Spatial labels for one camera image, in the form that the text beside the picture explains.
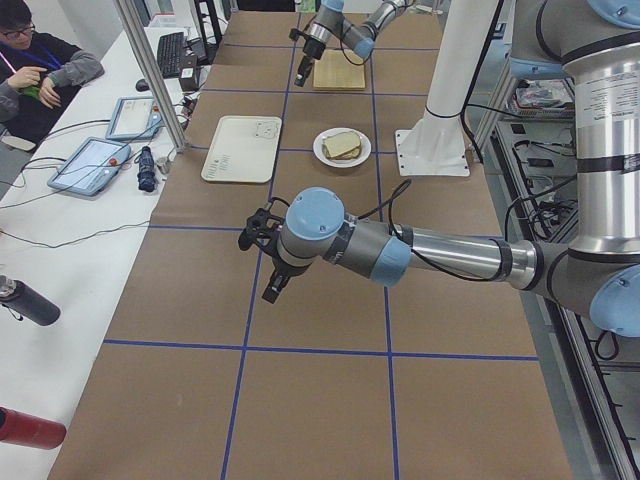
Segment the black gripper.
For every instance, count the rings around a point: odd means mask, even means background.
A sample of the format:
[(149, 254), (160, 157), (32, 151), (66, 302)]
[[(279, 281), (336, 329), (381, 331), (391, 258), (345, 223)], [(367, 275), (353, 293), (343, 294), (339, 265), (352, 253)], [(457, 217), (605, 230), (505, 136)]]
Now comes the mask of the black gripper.
[(262, 299), (270, 304), (274, 304), (278, 300), (282, 290), (287, 286), (290, 278), (302, 275), (307, 271), (308, 266), (291, 264), (289, 261), (282, 258), (277, 249), (272, 251), (271, 258), (274, 271), (269, 278), (269, 282), (265, 290), (263, 291)]
[(298, 66), (294, 84), (298, 87), (303, 87), (309, 78), (313, 69), (313, 59), (321, 59), (325, 50), (325, 43), (316, 38), (308, 38), (305, 41), (303, 52), (304, 56)]

